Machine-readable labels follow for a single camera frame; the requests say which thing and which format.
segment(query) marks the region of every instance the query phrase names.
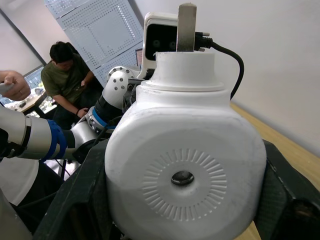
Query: white cylinder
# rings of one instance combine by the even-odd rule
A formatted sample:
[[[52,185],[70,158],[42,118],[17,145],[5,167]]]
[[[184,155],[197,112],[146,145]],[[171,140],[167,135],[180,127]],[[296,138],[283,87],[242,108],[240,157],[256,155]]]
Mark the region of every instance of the white cylinder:
[[[213,57],[158,53],[108,142],[110,211],[134,240],[232,240],[255,216],[265,147],[230,108]]]

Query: man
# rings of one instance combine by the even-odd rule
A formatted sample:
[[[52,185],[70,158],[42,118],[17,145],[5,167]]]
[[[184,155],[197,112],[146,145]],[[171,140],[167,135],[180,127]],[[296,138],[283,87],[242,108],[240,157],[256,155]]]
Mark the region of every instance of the man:
[[[15,71],[0,71],[0,83],[14,86],[2,96],[14,101],[21,101],[30,94],[30,88],[24,77]],[[0,105],[0,121],[5,118]],[[34,233],[38,224],[46,214],[52,198],[20,209],[19,206],[29,204],[47,197],[59,190],[62,179],[46,164],[34,159],[18,157],[3,158],[0,162],[0,188],[6,199],[15,207],[15,211]]]
[[[101,86],[84,60],[67,43],[57,42],[50,49],[51,61],[41,72],[48,96],[59,104],[53,120],[64,130],[87,114],[101,96]]]

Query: wooden table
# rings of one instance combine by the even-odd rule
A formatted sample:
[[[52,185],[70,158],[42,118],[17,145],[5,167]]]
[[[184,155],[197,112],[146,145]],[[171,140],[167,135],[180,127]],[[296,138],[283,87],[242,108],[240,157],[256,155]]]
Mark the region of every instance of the wooden table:
[[[308,178],[309,181],[320,191],[319,157],[308,152],[238,106],[231,104],[231,107],[247,119],[257,129],[263,139],[273,143],[288,162]],[[236,240],[261,240],[261,238],[255,224],[252,223],[242,235],[236,238]]]
[[[40,118],[45,119],[46,114],[39,108],[39,105],[46,99],[47,94],[45,91],[41,95],[33,97],[31,100],[27,101],[26,105],[22,108],[18,108],[17,111],[23,113],[24,115],[28,115],[35,111]]]

